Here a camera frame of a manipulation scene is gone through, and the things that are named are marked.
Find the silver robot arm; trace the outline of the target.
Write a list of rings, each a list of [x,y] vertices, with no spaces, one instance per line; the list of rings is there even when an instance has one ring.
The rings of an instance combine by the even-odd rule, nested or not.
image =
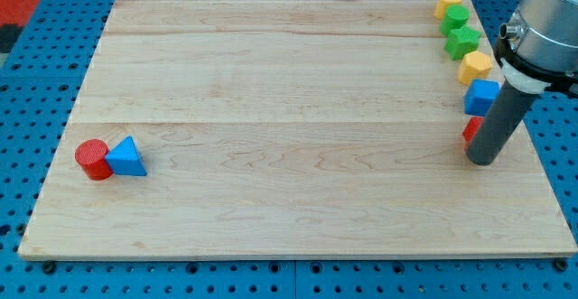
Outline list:
[[[577,0],[521,0],[494,48],[502,74],[522,92],[577,96]]]

